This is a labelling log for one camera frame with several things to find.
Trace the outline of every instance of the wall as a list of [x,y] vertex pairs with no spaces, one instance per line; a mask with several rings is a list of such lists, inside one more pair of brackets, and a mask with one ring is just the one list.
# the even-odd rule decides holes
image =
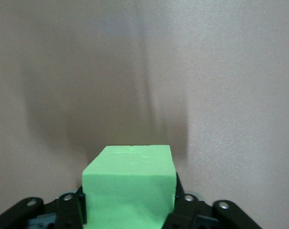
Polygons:
[[0,1],[0,213],[126,144],[289,228],[289,1]]

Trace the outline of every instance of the beige backdrop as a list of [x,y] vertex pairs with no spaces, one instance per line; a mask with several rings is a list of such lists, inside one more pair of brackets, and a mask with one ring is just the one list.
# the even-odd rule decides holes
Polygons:
[[0,1],[0,213],[142,144],[289,229],[289,1]]

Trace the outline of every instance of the green foam block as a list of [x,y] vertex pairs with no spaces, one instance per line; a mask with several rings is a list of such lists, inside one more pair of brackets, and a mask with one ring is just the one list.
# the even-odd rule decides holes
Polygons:
[[83,171],[85,229],[161,229],[173,211],[170,146],[107,146]]

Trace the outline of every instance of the metal screw head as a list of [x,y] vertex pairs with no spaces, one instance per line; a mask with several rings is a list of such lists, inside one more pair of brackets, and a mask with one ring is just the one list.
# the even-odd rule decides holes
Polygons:
[[191,202],[193,201],[193,197],[191,195],[185,195],[185,200]]
[[229,209],[229,205],[225,202],[220,202],[219,203],[219,206],[222,208],[222,209]]
[[63,200],[67,201],[67,200],[70,200],[72,198],[73,198],[72,194],[67,194],[66,196],[64,196]]
[[36,200],[32,199],[27,203],[27,206],[30,207],[30,206],[35,205],[35,204],[36,204]]

